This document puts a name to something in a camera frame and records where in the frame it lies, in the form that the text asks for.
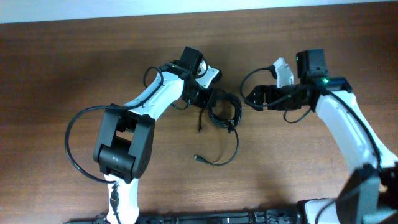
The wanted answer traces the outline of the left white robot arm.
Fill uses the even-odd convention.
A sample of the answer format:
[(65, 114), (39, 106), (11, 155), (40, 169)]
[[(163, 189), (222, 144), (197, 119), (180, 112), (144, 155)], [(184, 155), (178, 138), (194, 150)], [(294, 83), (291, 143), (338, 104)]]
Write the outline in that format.
[(211, 84), (222, 76), (191, 47), (156, 70), (155, 80), (137, 98), (105, 110), (93, 153), (108, 185), (103, 223), (136, 222), (138, 183), (150, 161), (156, 121), (178, 99), (205, 108), (213, 97)]

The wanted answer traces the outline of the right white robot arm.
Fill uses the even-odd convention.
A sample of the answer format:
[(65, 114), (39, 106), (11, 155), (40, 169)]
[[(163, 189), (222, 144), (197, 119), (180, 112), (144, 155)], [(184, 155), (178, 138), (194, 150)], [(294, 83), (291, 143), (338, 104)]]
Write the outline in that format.
[(274, 85), (257, 85), (244, 102), (287, 113), (309, 107), (327, 126), (340, 149), (350, 177), (333, 199), (301, 202), (304, 223), (382, 223), (397, 218), (397, 156), (378, 138), (362, 114), (344, 77), (332, 77), (322, 49), (296, 54), (297, 76), (283, 58), (266, 67)]

